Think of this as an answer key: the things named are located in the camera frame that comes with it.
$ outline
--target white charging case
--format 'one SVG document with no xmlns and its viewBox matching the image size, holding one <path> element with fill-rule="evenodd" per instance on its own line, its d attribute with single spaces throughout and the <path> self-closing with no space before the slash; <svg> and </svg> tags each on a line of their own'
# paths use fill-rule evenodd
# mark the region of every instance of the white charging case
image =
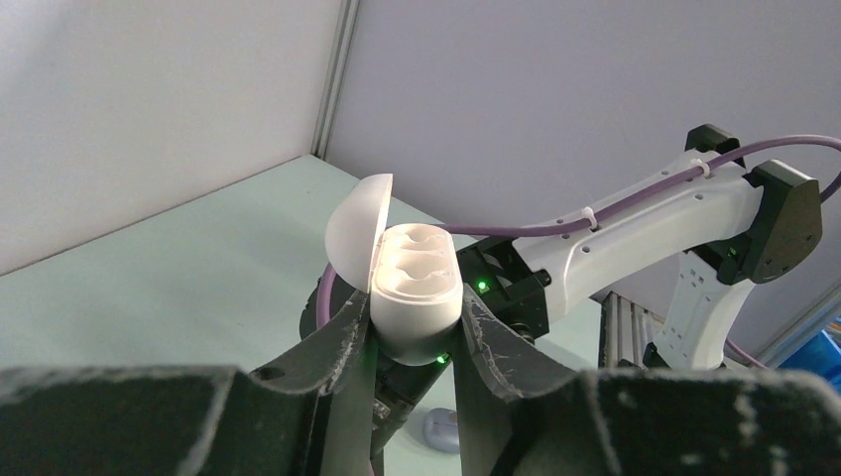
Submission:
<svg viewBox="0 0 841 476">
<path fill-rule="evenodd" d="M 463 287 L 452 235 L 427 224 L 386 230 L 392 175 L 363 178 L 327 222 L 327 258 L 342 280 L 371 294 L 380 349 L 404 365 L 447 351 Z"/>
</svg>

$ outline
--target blue object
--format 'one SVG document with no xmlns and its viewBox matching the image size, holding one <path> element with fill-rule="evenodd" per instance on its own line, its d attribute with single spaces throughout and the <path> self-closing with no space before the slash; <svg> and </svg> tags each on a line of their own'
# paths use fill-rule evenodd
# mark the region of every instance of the blue object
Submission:
<svg viewBox="0 0 841 476">
<path fill-rule="evenodd" d="M 791 357 L 782 362 L 781 369 L 799 369 L 817 374 L 841 393 L 841 349 L 826 333 L 818 332 Z"/>
</svg>

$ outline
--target black joint housing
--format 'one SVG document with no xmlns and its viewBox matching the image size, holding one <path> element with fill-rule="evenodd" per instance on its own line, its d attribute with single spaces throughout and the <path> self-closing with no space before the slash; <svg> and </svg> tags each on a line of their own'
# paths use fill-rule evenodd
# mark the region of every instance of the black joint housing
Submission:
<svg viewBox="0 0 841 476">
<path fill-rule="evenodd" d="M 489 237 L 457 252 L 465 284 L 504 324 L 530 342 L 548 334 L 543 288 L 551 283 L 546 270 L 533 272 L 511 238 Z"/>
<path fill-rule="evenodd" d="M 763 188 L 748 231 L 692 250 L 717 270 L 718 281 L 725 285 L 745 279 L 759 285 L 779 278 L 806 259 L 823 235 L 816 179 L 780 161 L 768 161 L 745 180 Z"/>
<path fill-rule="evenodd" d="M 653 342 L 649 342 L 646 346 L 646 353 L 643 354 L 643 365 L 649 369 L 668 369 L 668 364 L 660 356 L 657 351 L 657 346 Z"/>
<path fill-rule="evenodd" d="M 723 131 L 712 124 L 704 124 L 689 131 L 686 135 L 686 147 L 684 151 L 691 151 L 692 149 L 698 152 L 715 151 L 718 154 L 725 154 L 741 147 L 739 139 Z M 745 158 L 740 157 L 736 159 L 736 164 L 745 168 Z"/>
</svg>

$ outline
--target gray object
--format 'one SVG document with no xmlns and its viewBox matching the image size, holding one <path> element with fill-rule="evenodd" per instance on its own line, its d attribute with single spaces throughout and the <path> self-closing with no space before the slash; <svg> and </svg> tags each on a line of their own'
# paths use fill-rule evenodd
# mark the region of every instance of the gray object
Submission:
<svg viewBox="0 0 841 476">
<path fill-rule="evenodd" d="M 602 341 L 599 366 L 620 367 L 620 362 L 643 367 L 646 346 L 662 326 L 662 317 L 616 293 L 602 304 Z"/>
<path fill-rule="evenodd" d="M 432 409 L 423 419 L 423 438 L 433 449 L 458 453 L 458 417 L 448 409 Z"/>
</svg>

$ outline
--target cable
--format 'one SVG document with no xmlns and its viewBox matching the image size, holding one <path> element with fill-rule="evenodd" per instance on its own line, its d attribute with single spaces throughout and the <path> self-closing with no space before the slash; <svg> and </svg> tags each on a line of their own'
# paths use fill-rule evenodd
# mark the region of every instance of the cable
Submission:
<svg viewBox="0 0 841 476">
<path fill-rule="evenodd" d="M 336 270 L 327 263 L 321 281 L 318 282 L 318 294 L 315 296 L 315 328 L 320 329 L 330 321 L 330 294 L 336 281 Z"/>
<path fill-rule="evenodd" d="M 767 149 L 774 149 L 777 147 L 782 146 L 797 146 L 797 145 L 813 145 L 813 146 L 823 146 L 828 147 L 831 149 L 835 149 L 838 152 L 841 152 L 841 139 L 837 139 L 834 137 L 827 137 L 827 136 L 815 136 L 815 135 L 795 135 L 795 136 L 783 136 L 778 137 L 776 139 L 768 139 L 766 141 L 759 141 L 753 144 L 749 144 L 744 147 L 740 147 L 738 149 L 734 149 L 726 154 L 722 154 L 709 162 L 707 165 L 711 171 L 718 169 L 719 167 L 733 162 L 740 157 L 744 157 L 750 154 L 757 153 L 759 151 L 764 151 Z M 652 196 L 657 195 L 673 186 L 680 185 L 681 183 L 689 180 L 695 179 L 697 177 L 701 177 L 704 174 L 704 171 L 699 167 L 693 167 L 686 171 L 680 172 L 673 176 L 664 178 L 663 180 L 658 181 L 657 183 L 651 184 L 641 190 L 635 191 L 634 193 L 602 208 L 595 212 L 596 221 L 601 223 L 604 220 L 610 218 L 611 216 L 620 213 L 634 205 L 637 205 Z M 826 201 L 830 196 L 832 196 L 838 189 L 841 188 L 841 174 L 835 177 L 835 179 L 820 192 L 820 200 L 821 202 Z M 554 236 L 554 235 L 562 235 L 564 233 L 573 233 L 576 231 L 583 230 L 590 226 L 590 220 L 586 218 L 581 218 L 575 221 L 571 221 L 569 223 L 562 223 L 559 225 L 547 225 L 547 226 L 531 226 L 531 227 L 504 227 L 504 226 L 472 226 L 472 225 L 438 225 L 444 230 L 454 234 L 454 235 L 483 235 L 483 236 L 505 236 L 509 238 L 526 238 L 526 237 L 540 237 L 540 236 Z"/>
<path fill-rule="evenodd" d="M 756 367 L 768 370 L 768 366 L 766 366 L 765 364 L 763 364 L 762 362 L 760 362 L 759 360 L 754 358 L 751 354 L 742 350 L 741 347 L 739 347 L 738 345 L 736 345 L 735 342 L 730 340 L 730 337 L 724 339 L 724 343 L 727 344 L 727 346 L 730 347 L 730 350 L 735 352 L 736 355 L 738 355 L 739 357 L 742 357 L 743 359 L 747 360 L 748 362 L 750 362 L 751 364 L 753 364 Z"/>
</svg>

